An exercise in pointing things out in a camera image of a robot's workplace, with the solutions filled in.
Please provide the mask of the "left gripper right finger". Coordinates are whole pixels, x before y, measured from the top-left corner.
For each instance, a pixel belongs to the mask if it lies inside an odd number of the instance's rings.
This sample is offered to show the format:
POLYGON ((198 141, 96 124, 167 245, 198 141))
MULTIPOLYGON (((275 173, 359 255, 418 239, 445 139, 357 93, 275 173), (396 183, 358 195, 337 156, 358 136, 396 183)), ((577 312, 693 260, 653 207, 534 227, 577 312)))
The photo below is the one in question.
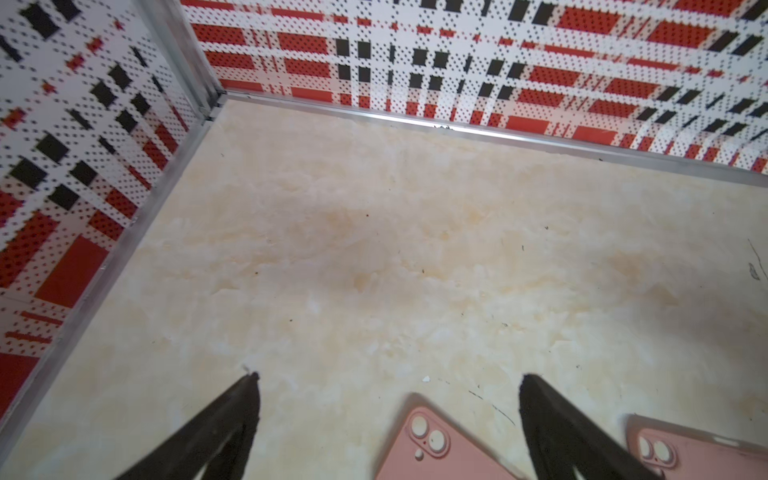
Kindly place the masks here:
POLYGON ((542 377, 526 374, 519 412, 538 479, 656 479, 542 377))

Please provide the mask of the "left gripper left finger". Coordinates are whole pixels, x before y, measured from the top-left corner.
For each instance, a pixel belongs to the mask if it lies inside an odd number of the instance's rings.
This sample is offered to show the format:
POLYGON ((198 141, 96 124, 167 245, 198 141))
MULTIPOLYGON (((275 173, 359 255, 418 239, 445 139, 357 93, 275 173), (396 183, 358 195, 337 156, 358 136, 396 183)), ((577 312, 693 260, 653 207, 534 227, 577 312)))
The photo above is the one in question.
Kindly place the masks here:
POLYGON ((241 479, 260 420, 259 374, 236 381, 121 479, 241 479))

